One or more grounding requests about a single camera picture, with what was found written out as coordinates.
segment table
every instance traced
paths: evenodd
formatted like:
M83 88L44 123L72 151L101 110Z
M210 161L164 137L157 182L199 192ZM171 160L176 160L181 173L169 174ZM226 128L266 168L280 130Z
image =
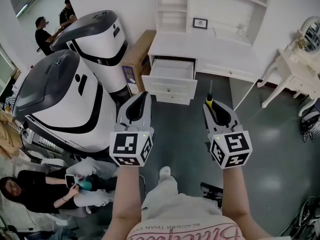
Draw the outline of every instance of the table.
M190 33L157 32L148 55L151 65L159 56L194 59L193 79L197 72L229 77L234 110L259 78L260 66L250 45L209 35L202 29Z
M278 49L278 51L280 56L268 68L263 81L258 83L257 87L264 86L275 70L278 71L282 80L273 93L262 103L262 107L267 107L284 88L288 88L291 91L296 91L293 98L298 97L300 94L309 95L311 98L311 101L300 109L298 115L301 117L303 112L313 106L317 99L320 98L320 79L307 65L290 59L290 55L282 49Z

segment black shirt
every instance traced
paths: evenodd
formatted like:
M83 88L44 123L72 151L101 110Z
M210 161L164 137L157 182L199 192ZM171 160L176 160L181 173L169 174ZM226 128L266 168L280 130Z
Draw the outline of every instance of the black shirt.
M45 55L50 55L53 54L54 52L50 49L50 43L46 42L48 38L51 37L51 35L43 30L43 29L38 29L35 31L35 41L40 47L40 49L43 51Z
M73 15L75 15L74 9L64 8L64 9L61 11L61 13L60 13L60 25L61 25L62 23L67 22ZM66 25L66 26L64 27L64 29L67 28L67 27L69 27L70 25L71 25L71 24L69 23L68 25Z
M68 194L69 189L65 184L46 184L46 176L64 179L66 169L53 171L47 175L43 172L22 170L17 180L23 189L23 205L34 213L58 214L59 210L54 207L54 202ZM59 207L59 209L73 210L78 208L73 198Z

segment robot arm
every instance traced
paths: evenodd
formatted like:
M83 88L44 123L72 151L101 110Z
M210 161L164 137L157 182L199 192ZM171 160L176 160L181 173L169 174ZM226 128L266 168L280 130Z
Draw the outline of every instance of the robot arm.
M119 110L114 132L110 134L110 157L119 166L144 166L155 130L151 124L151 96L142 92L130 98Z
M225 104L208 98L203 104L209 152L222 169L243 166L252 152L248 131L244 131L237 114Z

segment black and white marker cube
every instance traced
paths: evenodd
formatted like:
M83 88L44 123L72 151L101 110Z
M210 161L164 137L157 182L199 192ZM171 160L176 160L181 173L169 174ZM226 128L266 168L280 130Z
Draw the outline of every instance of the black and white marker cube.
M119 166L144 166L152 146L149 131L111 132L109 154Z
M252 153L249 132L213 135L210 153L222 169L244 166Z

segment phone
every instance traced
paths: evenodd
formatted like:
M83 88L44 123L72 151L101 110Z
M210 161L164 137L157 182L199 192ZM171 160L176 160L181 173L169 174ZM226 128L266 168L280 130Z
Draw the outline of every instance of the phone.
M73 184L75 184L75 176L71 174L66 174L65 176L65 184L68 189L72 187Z

